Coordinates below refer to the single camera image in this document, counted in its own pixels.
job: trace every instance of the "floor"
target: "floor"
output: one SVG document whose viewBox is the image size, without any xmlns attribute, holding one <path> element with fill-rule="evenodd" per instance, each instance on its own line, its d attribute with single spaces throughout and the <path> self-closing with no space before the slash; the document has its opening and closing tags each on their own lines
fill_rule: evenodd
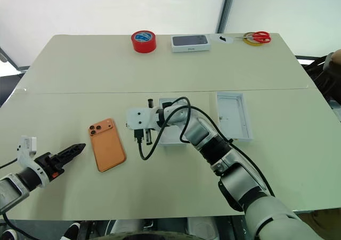
<svg viewBox="0 0 341 240">
<path fill-rule="evenodd" d="M 220 239 L 230 240 L 250 240 L 251 238 L 246 234 L 244 227 L 244 216 L 220 216 L 215 217 L 216 225 L 220 235 Z M 59 240 L 68 227 L 74 221 L 41 221 L 41 220 L 11 220 L 17 227 L 29 233 L 33 237 L 41 240 Z M 96 229 L 92 234 L 93 237 L 103 236 L 108 225 L 107 220 L 96 221 Z M 108 232 L 111 231 L 112 221 L 109 225 Z M 158 231 L 172 231 L 186 233 L 186 218 L 168 218 L 157 220 L 146 220 L 146 225 L 152 227 L 145 230 Z M 9 228 L 5 226 L 0 227 L 0 233 Z M 21 234 L 20 240 L 28 239 Z"/>
</svg>

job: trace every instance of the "white backdrop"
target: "white backdrop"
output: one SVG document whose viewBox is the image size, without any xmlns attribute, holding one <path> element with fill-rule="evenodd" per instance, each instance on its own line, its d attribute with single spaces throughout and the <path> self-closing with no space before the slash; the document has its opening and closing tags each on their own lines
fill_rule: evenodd
<svg viewBox="0 0 341 240">
<path fill-rule="evenodd" d="M 0 46 L 31 65 L 55 34 L 215 32 L 223 0 L 0 0 Z"/>
<path fill-rule="evenodd" d="M 279 32 L 295 55 L 341 48 L 341 0 L 233 0 L 225 32 Z"/>
</svg>

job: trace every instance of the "shoe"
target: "shoe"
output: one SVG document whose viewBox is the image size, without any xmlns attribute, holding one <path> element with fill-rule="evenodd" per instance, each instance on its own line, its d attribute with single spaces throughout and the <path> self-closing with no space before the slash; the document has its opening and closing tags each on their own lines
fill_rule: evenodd
<svg viewBox="0 0 341 240">
<path fill-rule="evenodd" d="M 134 232 L 143 230 L 144 220 L 116 220 L 110 233 Z"/>
<path fill-rule="evenodd" d="M 13 229 L 6 230 L 1 235 L 0 240 L 18 240 L 17 232 Z"/>
<path fill-rule="evenodd" d="M 79 232 L 79 223 L 72 224 L 68 230 L 64 233 L 64 236 L 60 240 L 77 240 L 78 232 Z"/>
<path fill-rule="evenodd" d="M 187 231 L 189 235 L 205 240 L 219 240 L 219 232 L 213 217 L 188 217 Z"/>
</svg>

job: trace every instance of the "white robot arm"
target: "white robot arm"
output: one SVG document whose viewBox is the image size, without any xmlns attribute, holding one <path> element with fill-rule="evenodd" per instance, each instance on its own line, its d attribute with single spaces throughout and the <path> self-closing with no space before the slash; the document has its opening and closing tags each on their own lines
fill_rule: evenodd
<svg viewBox="0 0 341 240">
<path fill-rule="evenodd" d="M 73 144 L 58 154 L 47 152 L 34 158 L 37 138 L 21 136 L 17 148 L 17 161 L 23 170 L 0 179 L 0 215 L 29 196 L 36 187 L 46 187 L 64 173 L 63 166 L 82 152 L 85 144 Z"/>
<path fill-rule="evenodd" d="M 152 100 L 149 100 L 149 108 L 128 110 L 127 127 L 134 130 L 141 157 L 146 160 L 151 155 L 144 157 L 142 154 L 144 133 L 147 144 L 152 144 L 150 130 L 159 131 L 160 136 L 169 125 L 176 125 L 182 131 L 185 128 L 187 140 L 220 177 L 218 186 L 229 205 L 237 211 L 245 212 L 247 227 L 253 238 L 321 239 L 283 203 L 270 195 L 272 191 L 257 166 L 231 144 L 215 125 L 213 127 L 208 122 L 207 119 L 212 122 L 209 117 L 202 118 L 198 111 L 203 113 L 190 105 L 165 104 L 162 108 L 153 107 Z"/>
</svg>

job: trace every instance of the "phone case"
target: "phone case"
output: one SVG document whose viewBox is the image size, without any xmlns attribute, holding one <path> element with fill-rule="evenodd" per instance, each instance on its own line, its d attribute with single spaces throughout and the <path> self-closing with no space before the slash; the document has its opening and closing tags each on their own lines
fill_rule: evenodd
<svg viewBox="0 0 341 240">
<path fill-rule="evenodd" d="M 126 155 L 112 119 L 93 124 L 88 129 L 98 171 L 104 172 L 126 160 Z"/>
</svg>

